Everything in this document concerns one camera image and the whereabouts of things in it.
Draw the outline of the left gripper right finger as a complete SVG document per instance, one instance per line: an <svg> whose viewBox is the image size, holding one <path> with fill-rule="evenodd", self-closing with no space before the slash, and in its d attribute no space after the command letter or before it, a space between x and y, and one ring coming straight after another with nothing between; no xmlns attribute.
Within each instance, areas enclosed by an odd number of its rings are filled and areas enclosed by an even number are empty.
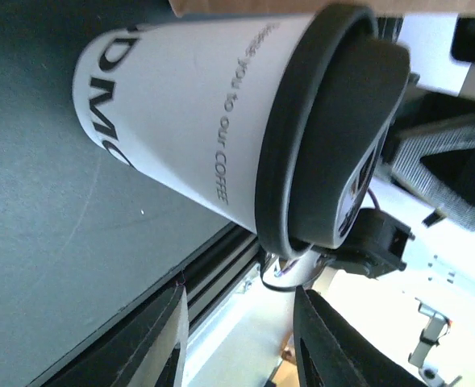
<svg viewBox="0 0 475 387"><path fill-rule="evenodd" d="M423 386L377 350L323 297L297 287L294 346L301 386Z"/></svg>

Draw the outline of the black cup lid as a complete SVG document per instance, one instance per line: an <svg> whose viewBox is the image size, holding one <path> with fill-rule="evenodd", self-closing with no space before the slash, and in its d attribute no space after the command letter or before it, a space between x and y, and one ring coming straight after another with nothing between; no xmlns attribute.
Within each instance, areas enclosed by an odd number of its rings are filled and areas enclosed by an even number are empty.
<svg viewBox="0 0 475 387"><path fill-rule="evenodd" d="M310 22L285 68L256 175L261 247L295 258L336 249L360 211L410 54L378 36L364 5L333 3Z"/></svg>

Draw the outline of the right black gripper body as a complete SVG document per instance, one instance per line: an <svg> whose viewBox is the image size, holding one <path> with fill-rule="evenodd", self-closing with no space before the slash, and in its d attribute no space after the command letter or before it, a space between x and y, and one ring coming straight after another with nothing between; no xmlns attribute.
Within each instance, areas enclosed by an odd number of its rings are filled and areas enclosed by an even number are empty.
<svg viewBox="0 0 475 387"><path fill-rule="evenodd" d="M434 216L475 231L475 113L390 130L382 161Z"/></svg>

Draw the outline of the brown kraft paper bag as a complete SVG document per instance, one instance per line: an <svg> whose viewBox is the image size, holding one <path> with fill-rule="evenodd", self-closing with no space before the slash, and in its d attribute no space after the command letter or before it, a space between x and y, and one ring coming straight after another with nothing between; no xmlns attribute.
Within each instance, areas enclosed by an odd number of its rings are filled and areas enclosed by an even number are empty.
<svg viewBox="0 0 475 387"><path fill-rule="evenodd" d="M475 0L370 0L364 1L378 15L408 13L457 13L475 16ZM177 16L187 14L293 14L316 12L330 4L321 0L170 0Z"/></svg>

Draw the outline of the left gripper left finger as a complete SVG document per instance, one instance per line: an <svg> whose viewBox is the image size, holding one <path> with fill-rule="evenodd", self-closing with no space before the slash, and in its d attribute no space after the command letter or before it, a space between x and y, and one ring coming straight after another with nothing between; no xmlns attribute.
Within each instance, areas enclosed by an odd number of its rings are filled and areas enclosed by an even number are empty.
<svg viewBox="0 0 475 387"><path fill-rule="evenodd" d="M138 307L68 363L46 386L180 386L189 319L185 287Z"/></svg>

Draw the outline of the white paper cup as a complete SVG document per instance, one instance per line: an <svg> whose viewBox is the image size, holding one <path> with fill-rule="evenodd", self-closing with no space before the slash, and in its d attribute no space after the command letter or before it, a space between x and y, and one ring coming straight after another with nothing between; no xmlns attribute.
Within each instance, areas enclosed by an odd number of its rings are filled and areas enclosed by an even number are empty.
<svg viewBox="0 0 475 387"><path fill-rule="evenodd" d="M75 69L79 122L124 164L254 231L269 112L310 21L220 19L102 34Z"/></svg>

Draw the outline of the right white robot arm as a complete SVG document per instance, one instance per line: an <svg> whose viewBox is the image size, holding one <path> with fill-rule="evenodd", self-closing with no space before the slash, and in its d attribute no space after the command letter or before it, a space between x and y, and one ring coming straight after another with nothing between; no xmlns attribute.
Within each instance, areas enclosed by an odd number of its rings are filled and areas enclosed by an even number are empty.
<svg viewBox="0 0 475 387"><path fill-rule="evenodd" d="M459 323L475 332L475 90L464 90L475 67L475 18L408 14L398 42L409 48L425 94L405 103L377 166L380 197L393 194L397 204L368 213L385 219L402 250L390 252L357 227L325 262L396 281L419 299L430 322L409 361L436 385L425 359L441 331Z"/></svg>

